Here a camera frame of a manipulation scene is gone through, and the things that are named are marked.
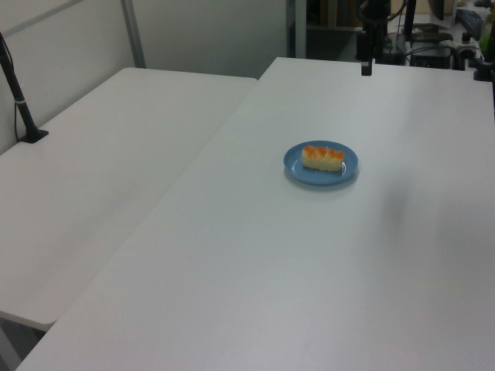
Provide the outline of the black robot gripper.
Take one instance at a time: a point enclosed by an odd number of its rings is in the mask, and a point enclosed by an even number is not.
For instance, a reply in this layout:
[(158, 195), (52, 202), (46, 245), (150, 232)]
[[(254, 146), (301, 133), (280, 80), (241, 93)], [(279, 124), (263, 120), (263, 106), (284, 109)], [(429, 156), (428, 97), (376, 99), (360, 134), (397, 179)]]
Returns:
[(388, 17), (391, 2), (388, 0), (361, 1), (357, 7), (357, 18), (362, 22), (363, 32), (357, 34), (356, 58), (360, 61), (361, 75), (372, 75), (372, 61), (381, 59), (387, 37)]

